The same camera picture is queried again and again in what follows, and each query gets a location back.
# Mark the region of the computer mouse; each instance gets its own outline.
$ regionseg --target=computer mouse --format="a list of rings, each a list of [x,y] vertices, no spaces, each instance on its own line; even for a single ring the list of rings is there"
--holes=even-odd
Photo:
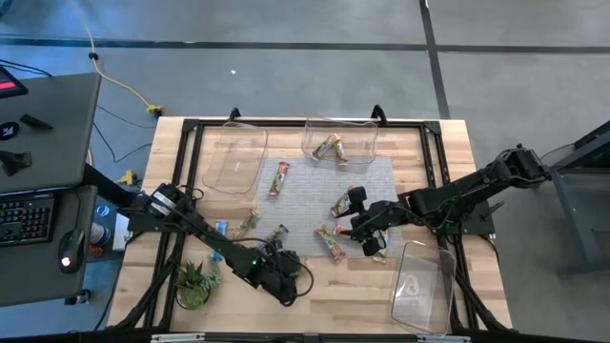
[[[66,232],[59,242],[59,269],[63,273],[75,273],[85,259],[85,233],[75,229]]]

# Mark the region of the plant pot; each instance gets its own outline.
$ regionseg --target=plant pot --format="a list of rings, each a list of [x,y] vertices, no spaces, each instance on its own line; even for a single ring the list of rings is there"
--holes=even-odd
[[[203,303],[201,303],[201,305],[199,305],[196,308],[189,308],[180,301],[180,299],[182,298],[182,295],[180,294],[181,293],[180,290],[178,290],[178,292],[175,293],[175,302],[178,303],[178,306],[180,306],[184,310],[189,310],[189,311],[198,310],[203,305],[205,305],[208,302],[208,300],[210,300],[210,294],[212,294],[212,290],[207,290],[207,291],[208,291],[208,295],[206,295],[205,299],[203,299]]]

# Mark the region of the yellow cable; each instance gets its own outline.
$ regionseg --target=yellow cable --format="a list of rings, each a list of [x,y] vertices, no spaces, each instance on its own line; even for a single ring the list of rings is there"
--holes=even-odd
[[[74,2],[72,0],[66,0],[66,1],[72,7],[72,10],[78,16],[78,19],[80,19],[81,24],[83,24],[83,27],[85,28],[85,31],[87,32],[87,35],[89,36],[89,41],[91,42],[91,52],[95,53],[95,44],[93,42],[92,32],[89,30],[89,25],[87,25],[87,21],[85,20],[85,16],[83,15],[83,12],[81,12],[81,10],[78,7],[76,7],[76,5],[74,4]],[[108,75],[106,75],[105,73],[103,73],[99,69],[99,67],[97,66],[97,61],[95,61],[94,59],[91,59],[91,61],[93,62],[93,67],[95,68],[95,71],[97,71],[97,73],[102,78],[104,78],[104,79],[106,79],[106,80],[108,80],[110,82],[113,82],[114,84],[119,85],[119,86],[123,87],[126,90],[131,91],[138,98],[140,98],[140,100],[142,100],[144,105],[146,105],[146,111],[148,113],[153,113],[156,110],[162,110],[163,109],[163,107],[161,107],[161,106],[152,105],[150,102],[146,101],[144,96],[142,96],[142,94],[137,92],[134,88],[132,88],[132,87],[130,87],[130,86],[128,86],[128,85],[118,81],[118,80],[115,80],[115,79],[109,77]]]

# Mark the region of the red light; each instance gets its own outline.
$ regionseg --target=red light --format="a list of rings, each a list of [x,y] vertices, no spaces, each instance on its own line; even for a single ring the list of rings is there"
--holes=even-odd
[[[0,83],[0,90],[6,90],[6,89],[11,89],[11,88],[15,88],[15,84],[13,84],[12,82],[3,82]]]

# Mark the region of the clear plastic bin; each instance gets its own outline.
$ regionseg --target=clear plastic bin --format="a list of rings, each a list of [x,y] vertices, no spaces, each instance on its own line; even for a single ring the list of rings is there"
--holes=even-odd
[[[445,335],[454,296],[456,259],[419,242],[405,244],[391,317],[413,333]]]
[[[341,136],[347,162],[337,159],[334,148],[320,158],[313,155],[315,149],[333,133]],[[342,165],[369,164],[375,161],[377,134],[377,125],[372,122],[354,124],[332,119],[307,118],[301,149],[314,160],[337,161]]]
[[[266,130],[228,122],[222,126],[203,184],[226,194],[253,193],[267,150]]]

